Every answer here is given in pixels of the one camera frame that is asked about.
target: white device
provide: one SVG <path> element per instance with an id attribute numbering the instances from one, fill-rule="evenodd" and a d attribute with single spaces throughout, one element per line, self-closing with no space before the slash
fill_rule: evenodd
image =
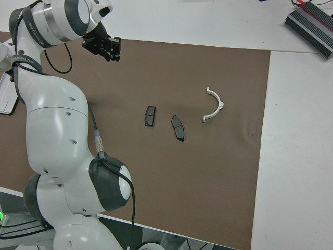
<path id="1" fill-rule="evenodd" d="M 90 153 L 84 93 L 40 66 L 46 48 L 80 37 L 87 50 L 118 61 L 120 39 L 108 36 L 100 22 L 111 11 L 107 0 L 37 1 L 13 11 L 12 44 L 0 43 L 0 70 L 12 74 L 27 107 L 28 160 L 37 174 L 25 188 L 25 203 L 44 228 L 55 229 L 54 250 L 121 250 L 96 214 L 126 204 L 130 173 L 103 152 Z"/>

